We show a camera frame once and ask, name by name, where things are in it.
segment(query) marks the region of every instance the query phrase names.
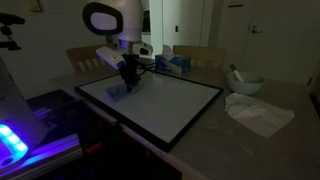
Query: white bowl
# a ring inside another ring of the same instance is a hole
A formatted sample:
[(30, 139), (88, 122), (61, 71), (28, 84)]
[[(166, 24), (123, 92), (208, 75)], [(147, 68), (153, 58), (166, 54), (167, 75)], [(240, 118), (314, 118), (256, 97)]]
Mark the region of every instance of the white bowl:
[(237, 81), (233, 75), (233, 72), (227, 74), (227, 84), (229, 88), (243, 95), (251, 95), (260, 90), (264, 84), (264, 79), (251, 73), (239, 72), (244, 82)]

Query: white board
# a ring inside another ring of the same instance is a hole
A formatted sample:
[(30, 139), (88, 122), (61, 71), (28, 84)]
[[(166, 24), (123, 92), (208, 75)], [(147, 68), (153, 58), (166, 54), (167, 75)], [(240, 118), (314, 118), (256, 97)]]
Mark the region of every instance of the white board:
[(117, 75), (80, 86), (78, 92), (168, 144), (221, 92), (219, 88), (147, 72), (141, 77), (138, 92), (113, 102), (106, 89), (119, 84), (123, 80)]

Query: table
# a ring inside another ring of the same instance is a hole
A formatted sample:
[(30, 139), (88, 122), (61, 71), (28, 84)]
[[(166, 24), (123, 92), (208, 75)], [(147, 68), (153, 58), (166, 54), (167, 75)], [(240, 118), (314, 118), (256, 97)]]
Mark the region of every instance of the table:
[[(99, 68), (52, 79), (76, 99), (74, 87), (117, 72)], [(232, 119), (225, 111), (225, 72), (192, 68), (175, 76), (224, 88), (220, 97), (196, 121), (169, 153), (155, 147), (130, 128), (123, 130), (168, 164), (184, 179), (319, 179), (320, 124), (304, 86), (267, 79), (252, 97), (284, 109), (295, 118), (270, 138), (263, 138)], [(117, 120), (84, 99), (88, 108), (110, 122)]]

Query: wooden chair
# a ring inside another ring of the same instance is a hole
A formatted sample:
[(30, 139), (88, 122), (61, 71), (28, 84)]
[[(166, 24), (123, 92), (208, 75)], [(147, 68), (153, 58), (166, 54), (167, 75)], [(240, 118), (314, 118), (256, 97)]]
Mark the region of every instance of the wooden chair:
[(226, 54), (225, 49), (199, 46), (173, 46), (176, 55), (190, 56), (191, 66), (220, 70)]
[(101, 60), (96, 54), (96, 50), (102, 46), (116, 49), (113, 45), (99, 44), (67, 49), (66, 54), (76, 72), (88, 71), (91, 69), (106, 66), (106, 62)]

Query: blue box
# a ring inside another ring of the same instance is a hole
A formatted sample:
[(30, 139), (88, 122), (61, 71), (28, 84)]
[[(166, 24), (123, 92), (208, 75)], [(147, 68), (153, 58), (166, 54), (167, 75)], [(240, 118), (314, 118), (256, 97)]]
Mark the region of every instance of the blue box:
[(156, 69), (184, 73), (190, 70), (191, 58), (175, 55), (167, 61), (162, 55), (156, 55)]

